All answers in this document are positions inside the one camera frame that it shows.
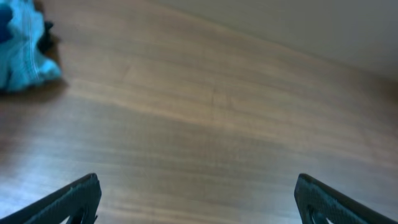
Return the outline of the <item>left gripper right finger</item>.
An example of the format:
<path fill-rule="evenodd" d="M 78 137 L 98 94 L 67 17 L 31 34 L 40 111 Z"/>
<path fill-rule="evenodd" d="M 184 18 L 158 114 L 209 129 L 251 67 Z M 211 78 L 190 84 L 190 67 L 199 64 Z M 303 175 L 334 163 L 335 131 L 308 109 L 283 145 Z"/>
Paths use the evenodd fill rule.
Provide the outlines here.
<path fill-rule="evenodd" d="M 303 223 L 397 224 L 308 174 L 300 174 L 294 197 Z"/>

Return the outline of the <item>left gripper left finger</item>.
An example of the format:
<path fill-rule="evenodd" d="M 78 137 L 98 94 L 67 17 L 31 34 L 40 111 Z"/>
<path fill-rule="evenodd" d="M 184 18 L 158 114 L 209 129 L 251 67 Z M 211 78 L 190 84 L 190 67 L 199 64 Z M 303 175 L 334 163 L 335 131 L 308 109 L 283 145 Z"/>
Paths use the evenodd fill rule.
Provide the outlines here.
<path fill-rule="evenodd" d="M 94 224 L 101 200 L 95 173 L 87 174 L 46 197 L 1 219 L 1 224 L 67 223 Z"/>

